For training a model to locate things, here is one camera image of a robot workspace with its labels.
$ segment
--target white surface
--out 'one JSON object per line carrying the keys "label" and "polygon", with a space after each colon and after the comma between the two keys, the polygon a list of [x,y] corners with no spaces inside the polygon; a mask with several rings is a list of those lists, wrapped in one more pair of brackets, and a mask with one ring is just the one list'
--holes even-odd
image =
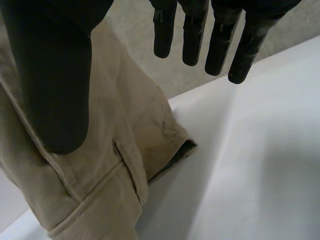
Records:
{"label": "white surface", "polygon": [[29,209],[0,234],[0,240],[50,240]]}
{"label": "white surface", "polygon": [[0,169],[0,233],[28,210],[21,191]]}
{"label": "white surface", "polygon": [[[150,187],[139,240],[320,239],[320,37],[170,100],[198,150]],[[27,211],[1,240],[45,240]]]}

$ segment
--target seam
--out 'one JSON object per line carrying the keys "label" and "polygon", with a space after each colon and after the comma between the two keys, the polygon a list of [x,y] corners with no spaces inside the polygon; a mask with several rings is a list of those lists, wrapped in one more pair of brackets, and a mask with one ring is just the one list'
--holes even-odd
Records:
{"label": "seam", "polygon": [[105,185],[105,183],[113,177],[113,175],[118,172],[121,167],[125,165],[123,161],[119,162],[116,166],[114,166],[107,174],[105,174],[101,180],[95,185],[95,187],[88,193],[88,195],[79,203],[79,205],[64,219],[62,220],[56,227],[48,231],[48,235],[58,235],[61,233],[64,229],[68,228],[70,224],[73,223],[72,219],[75,218],[75,215],[81,215],[84,211],[86,211],[91,205],[90,202],[92,202],[93,198],[99,194],[99,190]]}
{"label": "seam", "polygon": [[136,185],[135,180],[134,180],[134,178],[133,178],[133,176],[132,176],[132,173],[131,173],[131,171],[130,171],[130,169],[129,169],[126,161],[125,161],[125,158],[124,158],[123,153],[122,153],[123,151],[121,151],[121,150],[119,149],[119,144],[117,143],[117,141],[113,141],[113,149],[114,149],[114,151],[115,151],[115,154],[120,158],[120,161],[123,162],[123,163],[125,164],[125,166],[127,167],[128,171],[129,171],[129,173],[130,173],[130,176],[131,176],[131,180],[132,180],[132,182],[133,182],[135,195],[136,195],[137,198],[139,199],[138,191],[137,191],[137,185]]}
{"label": "seam", "polygon": [[140,197],[140,196],[142,196],[142,194],[140,192],[139,181],[138,181],[137,177],[134,174],[134,170],[132,170],[131,166],[128,164],[127,155],[126,155],[125,151],[122,150],[121,144],[116,140],[114,142],[116,143],[116,146],[117,146],[119,152],[121,153],[122,160],[123,160],[125,166],[128,168],[128,171],[130,173],[131,179],[133,181],[133,185],[135,187],[135,189],[134,189],[135,195],[138,198],[139,202],[142,203],[142,199]]}
{"label": "seam", "polygon": [[59,178],[62,180],[63,185],[66,189],[66,191],[70,194],[70,196],[72,196],[78,203],[80,203],[82,201],[81,196],[74,190],[74,188],[72,187],[72,184],[70,183],[70,181],[64,176],[61,168],[59,167],[59,165],[54,161],[53,157],[45,150],[45,148],[43,147],[41,141],[35,137],[35,131],[33,130],[32,126],[29,124],[29,122],[27,121],[26,116],[24,115],[22,109],[20,108],[18,102],[16,101],[15,97],[13,96],[13,94],[11,93],[8,85],[4,82],[3,78],[0,77],[0,82],[1,85],[5,91],[5,93],[7,94],[8,98],[11,101],[11,104],[13,105],[13,108],[15,109],[17,115],[19,116],[22,124],[24,125],[24,128],[26,129],[26,131],[28,132],[28,134],[30,135],[32,141],[34,142],[36,148],[38,149],[38,151],[40,152],[40,154],[46,159],[46,161],[53,167],[53,169],[56,171],[56,173],[58,174]]}

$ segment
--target glove finger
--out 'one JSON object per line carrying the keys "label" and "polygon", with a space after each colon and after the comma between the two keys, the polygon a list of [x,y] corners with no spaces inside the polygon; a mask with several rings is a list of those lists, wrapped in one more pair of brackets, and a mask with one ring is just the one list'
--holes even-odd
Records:
{"label": "glove finger", "polygon": [[[182,49],[182,60],[188,66],[195,66],[198,63],[206,19],[208,14],[209,1],[199,1],[203,9],[198,15],[188,15],[185,14],[184,25],[183,25],[183,49]],[[197,13],[189,11],[186,5],[182,6],[182,9],[187,9],[189,14]]]}
{"label": "glove finger", "polygon": [[168,57],[174,37],[177,0],[168,2],[162,8],[155,8],[154,23],[154,54],[159,58]]}
{"label": "glove finger", "polygon": [[212,8],[215,21],[204,69],[207,74],[218,76],[224,66],[242,8],[236,5],[221,6],[213,1]]}
{"label": "glove finger", "polygon": [[282,16],[267,19],[257,17],[249,12],[246,13],[245,26],[228,73],[230,82],[241,84],[246,79],[269,29],[272,28],[281,17]]}

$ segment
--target khaki pants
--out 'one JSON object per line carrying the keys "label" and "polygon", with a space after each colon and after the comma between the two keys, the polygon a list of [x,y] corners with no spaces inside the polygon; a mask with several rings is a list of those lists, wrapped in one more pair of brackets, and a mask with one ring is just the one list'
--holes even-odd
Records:
{"label": "khaki pants", "polygon": [[[64,156],[44,148],[19,102],[13,62],[0,78],[0,163],[52,239],[134,240],[148,181],[195,144],[105,21],[91,36],[89,128],[82,146]],[[0,47],[8,54],[4,42]]]}

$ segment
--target pant leg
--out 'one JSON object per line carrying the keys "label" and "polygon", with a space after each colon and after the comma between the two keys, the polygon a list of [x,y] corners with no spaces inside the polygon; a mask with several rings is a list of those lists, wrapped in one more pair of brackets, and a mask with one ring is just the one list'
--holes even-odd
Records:
{"label": "pant leg", "polygon": [[54,240],[136,240],[141,213],[128,168],[120,162],[81,202],[68,194],[54,168],[39,154],[0,86],[0,166],[22,191]]}

